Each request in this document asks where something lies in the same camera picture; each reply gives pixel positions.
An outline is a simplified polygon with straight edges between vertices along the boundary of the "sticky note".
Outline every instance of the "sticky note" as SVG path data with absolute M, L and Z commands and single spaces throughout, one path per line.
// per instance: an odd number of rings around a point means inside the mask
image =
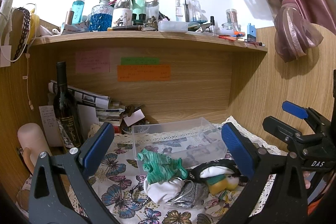
M 130 117 L 128 116 L 124 117 L 124 122 L 129 127 L 143 118 L 145 118 L 145 115 L 143 115 L 142 111 L 139 109 L 135 111 Z
M 110 72 L 110 49 L 76 52 L 76 73 Z
M 49 146 L 63 146 L 53 106 L 40 106 L 40 115 Z
M 119 65 L 119 82 L 170 81 L 170 65 Z
M 122 57 L 121 65 L 158 65 L 157 57 Z

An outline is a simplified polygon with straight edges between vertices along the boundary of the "black chain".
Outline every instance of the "black chain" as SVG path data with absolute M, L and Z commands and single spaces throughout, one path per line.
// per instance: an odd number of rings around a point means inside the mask
M 19 45 L 17 45 L 17 50 L 14 55 L 14 60 L 18 58 L 19 54 L 21 53 L 22 46 L 26 40 L 27 34 L 29 33 L 29 22 L 30 22 L 30 13 L 27 9 L 20 7 L 18 8 L 19 11 L 24 13 L 24 23 L 22 28 L 22 34 L 19 41 Z

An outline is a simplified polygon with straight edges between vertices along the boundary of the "green cloth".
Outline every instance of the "green cloth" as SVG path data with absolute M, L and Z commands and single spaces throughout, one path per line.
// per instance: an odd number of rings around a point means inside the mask
M 214 185 L 216 184 L 217 182 L 223 180 L 226 178 L 226 175 L 223 174 L 223 175 L 217 175 L 217 176 L 214 176 L 214 177 L 210 177 L 209 179 L 207 179 L 207 183 L 209 183 L 209 185 Z
M 168 181 L 172 177 L 186 179 L 188 176 L 187 170 L 182 167 L 181 158 L 173 160 L 164 154 L 147 149 L 138 153 L 138 158 L 143 161 L 143 170 L 148 173 L 147 181 L 149 184 Z

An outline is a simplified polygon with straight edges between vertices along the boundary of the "wine bottle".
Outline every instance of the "wine bottle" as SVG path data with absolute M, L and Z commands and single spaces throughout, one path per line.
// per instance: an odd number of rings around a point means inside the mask
M 132 25 L 132 0 L 117 0 L 114 5 L 112 27 Z
M 75 97 L 68 90 L 66 63 L 58 62 L 57 95 L 54 98 L 54 111 L 61 132 L 62 141 L 67 149 L 80 147 L 83 143 Z

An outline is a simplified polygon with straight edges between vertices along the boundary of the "black and white bracelet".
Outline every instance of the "black and white bracelet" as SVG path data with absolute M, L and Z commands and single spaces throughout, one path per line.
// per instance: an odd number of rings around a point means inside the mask
M 133 204 L 135 204 L 135 205 L 143 206 L 143 205 L 147 204 L 148 201 L 149 201 L 149 196 L 147 196 L 143 202 L 139 202 L 139 203 L 138 203 L 138 202 L 135 202 L 135 201 L 133 200 L 132 195 L 133 195 L 133 193 L 134 193 L 134 190 L 135 190 L 136 188 L 140 188 L 140 187 L 142 187 L 142 186 L 143 186 L 143 182 L 139 182 L 137 185 L 133 186 L 133 187 L 130 189 L 130 191 L 129 191 L 128 198 L 129 198 L 129 200 L 130 200 Z

